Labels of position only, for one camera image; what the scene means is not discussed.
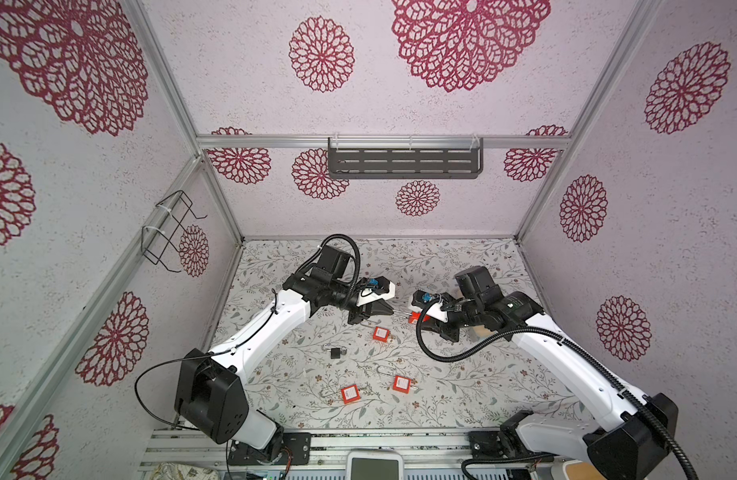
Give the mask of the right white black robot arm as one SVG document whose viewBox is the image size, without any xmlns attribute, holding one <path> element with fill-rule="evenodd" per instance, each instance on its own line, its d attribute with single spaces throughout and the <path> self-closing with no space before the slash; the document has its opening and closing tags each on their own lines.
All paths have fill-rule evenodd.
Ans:
<svg viewBox="0 0 737 480">
<path fill-rule="evenodd" d="M 622 380 L 573 342 L 528 295 L 505 294 L 489 271 L 475 266 L 455 276 L 460 297 L 416 291 L 415 334 L 430 331 L 456 342 L 466 327 L 482 326 L 490 336 L 464 352 L 443 356 L 422 339 L 422 352 L 441 363 L 466 360 L 506 340 L 543 365 L 587 408 L 590 422 L 574 422 L 521 410 L 496 430 L 468 435 L 475 464 L 533 463 L 563 457 L 592 465 L 606 479 L 644 479 L 668 455 L 697 474 L 674 438 L 678 408 L 664 394 L 648 395 Z"/>
</svg>

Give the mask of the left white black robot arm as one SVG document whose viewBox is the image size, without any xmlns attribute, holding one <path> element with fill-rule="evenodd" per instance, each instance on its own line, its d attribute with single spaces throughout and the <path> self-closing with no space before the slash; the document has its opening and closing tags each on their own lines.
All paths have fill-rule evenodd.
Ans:
<svg viewBox="0 0 737 480">
<path fill-rule="evenodd" d="M 284 428 L 250 408 L 244 385 L 266 356 L 318 310 L 335 307 L 360 324 L 372 316 L 390 316 L 396 286 L 384 276 L 360 274 L 360 250 L 332 246 L 330 235 L 290 274 L 252 320 L 206 352 L 194 349 L 180 362 L 174 410 L 216 444 L 240 444 L 270 463 L 284 450 Z"/>
</svg>

